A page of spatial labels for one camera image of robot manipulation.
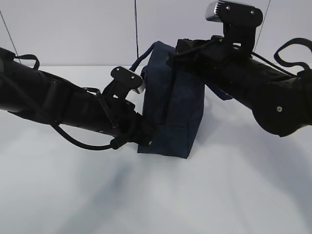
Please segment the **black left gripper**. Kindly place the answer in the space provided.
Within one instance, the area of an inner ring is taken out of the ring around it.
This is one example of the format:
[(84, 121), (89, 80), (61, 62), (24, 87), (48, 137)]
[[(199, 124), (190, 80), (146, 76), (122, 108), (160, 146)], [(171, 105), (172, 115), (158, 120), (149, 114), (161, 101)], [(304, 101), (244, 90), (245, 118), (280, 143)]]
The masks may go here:
[(136, 112), (135, 105), (131, 102), (122, 103), (117, 110), (119, 134), (110, 141), (111, 148), (116, 150), (126, 143), (149, 146), (153, 141), (156, 126)]

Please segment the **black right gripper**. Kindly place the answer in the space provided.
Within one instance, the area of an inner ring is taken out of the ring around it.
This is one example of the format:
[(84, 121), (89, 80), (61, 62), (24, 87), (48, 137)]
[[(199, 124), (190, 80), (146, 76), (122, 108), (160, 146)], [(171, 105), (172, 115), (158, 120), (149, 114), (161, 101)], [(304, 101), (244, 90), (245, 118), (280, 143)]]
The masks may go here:
[(219, 80), (216, 63), (204, 54), (206, 49), (217, 43), (219, 43), (219, 38), (179, 39), (175, 50), (168, 53), (166, 65), (172, 69), (195, 75), (202, 80)]

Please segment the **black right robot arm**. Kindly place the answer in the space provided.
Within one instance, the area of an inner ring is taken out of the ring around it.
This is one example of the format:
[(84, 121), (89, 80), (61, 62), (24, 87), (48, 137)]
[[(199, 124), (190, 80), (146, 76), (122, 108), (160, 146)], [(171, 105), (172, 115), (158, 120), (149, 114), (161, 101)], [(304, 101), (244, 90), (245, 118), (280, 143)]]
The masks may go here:
[(202, 80), (222, 100), (249, 108), (265, 131), (288, 136), (312, 123), (312, 71), (285, 74), (223, 39), (180, 39), (167, 64)]

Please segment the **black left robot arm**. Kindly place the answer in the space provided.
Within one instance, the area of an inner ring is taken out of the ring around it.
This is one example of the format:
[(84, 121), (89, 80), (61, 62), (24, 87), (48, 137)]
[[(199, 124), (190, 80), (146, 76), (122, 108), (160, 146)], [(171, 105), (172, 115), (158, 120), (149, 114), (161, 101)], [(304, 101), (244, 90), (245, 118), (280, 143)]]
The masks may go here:
[[(33, 67), (19, 59), (34, 60)], [(130, 91), (145, 88), (143, 78), (118, 66), (112, 81), (103, 89), (79, 87), (70, 81), (39, 69), (35, 55), (21, 57), (0, 51), (0, 108), (20, 118), (50, 125), (70, 143), (92, 151), (118, 149), (128, 142), (140, 146), (152, 143), (155, 126), (135, 111), (127, 100)], [(112, 136), (109, 144), (84, 144), (66, 133), (61, 125), (73, 126)]]

